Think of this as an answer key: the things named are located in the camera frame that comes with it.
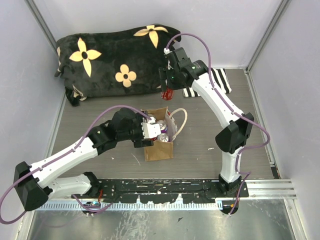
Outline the burlap watermelon canvas bag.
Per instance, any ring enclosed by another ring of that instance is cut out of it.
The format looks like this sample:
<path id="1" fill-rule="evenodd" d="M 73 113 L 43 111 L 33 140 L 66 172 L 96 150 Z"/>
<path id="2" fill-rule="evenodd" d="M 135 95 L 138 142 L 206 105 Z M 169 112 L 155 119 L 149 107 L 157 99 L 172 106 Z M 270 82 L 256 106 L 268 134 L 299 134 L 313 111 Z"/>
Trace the burlap watermelon canvas bag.
<path id="1" fill-rule="evenodd" d="M 168 141 L 164 142 L 158 140 L 157 138 L 153 141 L 153 146 L 148 146 L 144 148 L 144 159 L 146 162 L 160 161 L 174 158 L 174 141 L 180 132 L 183 130 L 187 123 L 188 113 L 184 108 L 177 108 L 174 111 L 169 111 L 168 107 L 158 108 L 158 109 L 148 109 L 146 112 L 149 115 L 155 117 L 155 120 L 164 121 L 167 125 Z M 180 126 L 177 125 L 173 116 L 178 113 L 184 113 L 184 120 Z"/>

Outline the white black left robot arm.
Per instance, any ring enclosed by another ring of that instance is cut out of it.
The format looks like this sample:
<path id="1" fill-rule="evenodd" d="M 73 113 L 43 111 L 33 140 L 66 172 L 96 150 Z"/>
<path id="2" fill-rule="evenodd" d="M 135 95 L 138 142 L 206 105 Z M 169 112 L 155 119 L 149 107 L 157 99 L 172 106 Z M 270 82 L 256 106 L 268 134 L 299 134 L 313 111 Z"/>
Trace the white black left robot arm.
<path id="1" fill-rule="evenodd" d="M 123 107 L 111 120 L 94 126 L 72 145 L 38 162 L 16 165 L 15 191 L 25 211 L 33 211 L 52 198 L 77 194 L 95 198 L 100 182 L 92 172 L 76 177 L 60 176 L 80 163 L 114 149 L 119 142 L 132 141 L 135 148 L 151 147 L 160 135 L 159 124 L 146 111 L 134 112 Z"/>

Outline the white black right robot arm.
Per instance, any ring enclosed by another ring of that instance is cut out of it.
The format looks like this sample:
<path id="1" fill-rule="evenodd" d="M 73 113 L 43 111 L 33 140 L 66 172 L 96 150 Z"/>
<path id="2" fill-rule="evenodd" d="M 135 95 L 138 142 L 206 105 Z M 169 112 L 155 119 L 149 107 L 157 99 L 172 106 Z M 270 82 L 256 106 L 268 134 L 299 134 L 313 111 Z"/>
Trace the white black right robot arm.
<path id="1" fill-rule="evenodd" d="M 222 131 L 215 137 L 222 151 L 222 169 L 218 176 L 220 193 L 231 197 L 239 188 L 240 151 L 247 143 L 254 117 L 244 114 L 214 82 L 212 70 L 202 60 L 191 61 L 185 50 L 165 48 L 167 67 L 159 68 L 162 91 L 192 88 L 216 115 Z"/>

